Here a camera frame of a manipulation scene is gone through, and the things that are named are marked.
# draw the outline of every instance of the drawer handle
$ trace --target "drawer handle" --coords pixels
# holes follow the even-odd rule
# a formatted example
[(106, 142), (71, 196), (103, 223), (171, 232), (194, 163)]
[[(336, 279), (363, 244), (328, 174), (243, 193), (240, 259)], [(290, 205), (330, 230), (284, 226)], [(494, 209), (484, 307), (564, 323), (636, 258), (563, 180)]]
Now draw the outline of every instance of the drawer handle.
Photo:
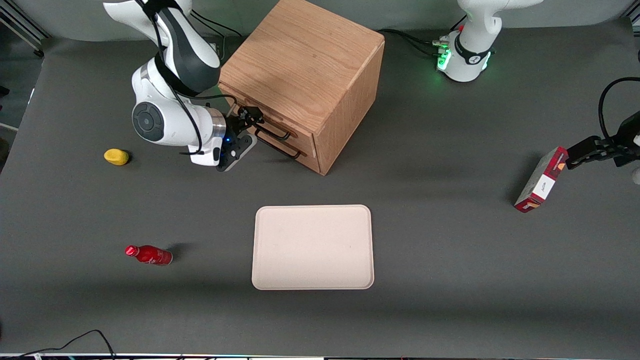
[(280, 140), (281, 142), (286, 141), (291, 136), (291, 132), (290, 131), (287, 131), (287, 133), (282, 135), (282, 136), (278, 136), (278, 135), (274, 134), (273, 132), (265, 129), (264, 127), (258, 125), (258, 123), (254, 124), (253, 126), (255, 126), (259, 131), (265, 132), (270, 137), (272, 137), (272, 138), (274, 138), (276, 140)]
[(268, 142), (267, 140), (259, 137), (258, 133), (260, 133), (261, 131), (264, 131), (264, 130), (261, 127), (256, 127), (255, 133), (253, 133), (255, 135), (255, 137), (258, 138), (258, 140), (260, 140), (260, 141), (264, 142), (265, 144), (269, 145), (270, 147), (276, 149), (280, 154), (283, 154), (284, 156), (287, 156), (289, 159), (295, 160), (295, 159), (300, 157), (300, 154), (302, 153), (300, 150), (298, 150), (295, 155), (290, 155), (290, 154), (287, 154), (284, 150), (280, 149), (279, 147), (277, 147), (277, 146), (273, 145), (272, 143)]

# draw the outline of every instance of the yellow sponge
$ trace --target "yellow sponge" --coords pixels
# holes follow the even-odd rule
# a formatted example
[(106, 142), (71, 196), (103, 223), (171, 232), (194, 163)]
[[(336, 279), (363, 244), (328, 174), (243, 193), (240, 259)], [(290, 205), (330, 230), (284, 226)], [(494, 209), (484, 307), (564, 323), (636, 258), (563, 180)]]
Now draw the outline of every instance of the yellow sponge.
[(104, 153), (104, 159), (114, 165), (122, 166), (129, 161), (129, 154), (120, 149), (109, 149)]

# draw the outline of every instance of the red box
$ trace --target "red box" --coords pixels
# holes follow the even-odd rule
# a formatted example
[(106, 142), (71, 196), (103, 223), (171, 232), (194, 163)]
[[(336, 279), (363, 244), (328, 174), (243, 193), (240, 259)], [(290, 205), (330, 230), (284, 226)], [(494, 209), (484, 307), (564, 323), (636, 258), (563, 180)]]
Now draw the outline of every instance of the red box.
[(569, 154), (563, 147), (557, 147), (545, 155), (533, 170), (527, 185), (513, 206), (521, 212), (527, 213), (542, 205), (551, 192), (551, 188), (554, 187), (558, 175), (566, 166), (568, 157)]

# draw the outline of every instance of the gray tabletop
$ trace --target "gray tabletop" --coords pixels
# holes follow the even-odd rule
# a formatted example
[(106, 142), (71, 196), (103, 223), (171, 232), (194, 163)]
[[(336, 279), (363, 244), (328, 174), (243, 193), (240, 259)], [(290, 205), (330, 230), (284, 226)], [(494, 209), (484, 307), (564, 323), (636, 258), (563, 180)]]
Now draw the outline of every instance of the gray tabletop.
[[(263, 144), (220, 174), (145, 142), (129, 79), (152, 43), (51, 44), (0, 177), (0, 350), (98, 328), (117, 352), (638, 358), (632, 167), (584, 165), (540, 209), (511, 205), (541, 155), (598, 134), (604, 86), (638, 75), (630, 24), (507, 29), (495, 46), (459, 84), (389, 35), (378, 98), (321, 177)], [(639, 99), (611, 91), (612, 131)], [(110, 165), (111, 147), (135, 160)], [(369, 290), (253, 288), (255, 212), (299, 204), (371, 209)], [(177, 261), (124, 255), (145, 243)]]

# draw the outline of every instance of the red plastic bottle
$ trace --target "red plastic bottle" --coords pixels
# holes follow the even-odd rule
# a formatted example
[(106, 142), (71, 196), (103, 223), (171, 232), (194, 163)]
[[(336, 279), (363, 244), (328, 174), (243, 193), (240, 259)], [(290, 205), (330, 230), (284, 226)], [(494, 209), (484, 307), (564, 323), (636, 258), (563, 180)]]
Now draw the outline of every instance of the red plastic bottle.
[(129, 245), (124, 252), (129, 256), (134, 256), (139, 262), (146, 264), (169, 265), (173, 260), (171, 252), (151, 245), (140, 247)]

